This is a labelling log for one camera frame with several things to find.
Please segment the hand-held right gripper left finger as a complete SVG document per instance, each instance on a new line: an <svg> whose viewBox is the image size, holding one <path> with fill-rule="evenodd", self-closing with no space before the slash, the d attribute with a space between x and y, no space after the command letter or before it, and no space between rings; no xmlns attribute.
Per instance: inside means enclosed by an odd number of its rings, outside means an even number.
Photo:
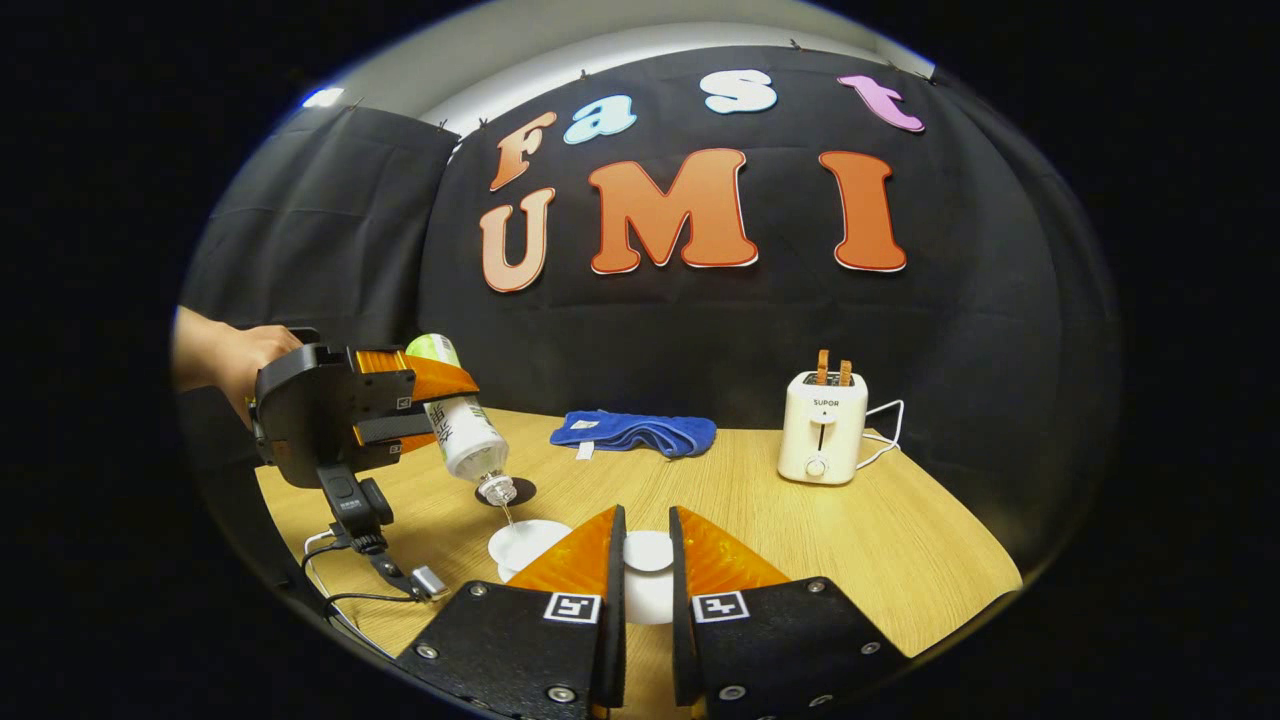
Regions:
<svg viewBox="0 0 1280 720"><path fill-rule="evenodd" d="M489 717L608 717L625 702L625 538L616 505L508 583L467 583L396 666Z"/></svg>

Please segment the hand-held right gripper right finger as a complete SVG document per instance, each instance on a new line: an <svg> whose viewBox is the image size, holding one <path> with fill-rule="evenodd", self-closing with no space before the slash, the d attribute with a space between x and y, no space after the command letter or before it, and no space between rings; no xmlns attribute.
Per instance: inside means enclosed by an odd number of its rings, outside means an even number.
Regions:
<svg viewBox="0 0 1280 720"><path fill-rule="evenodd" d="M822 719L911 660L828 577L792 579L689 509L669 510L675 702L695 719Z"/></svg>

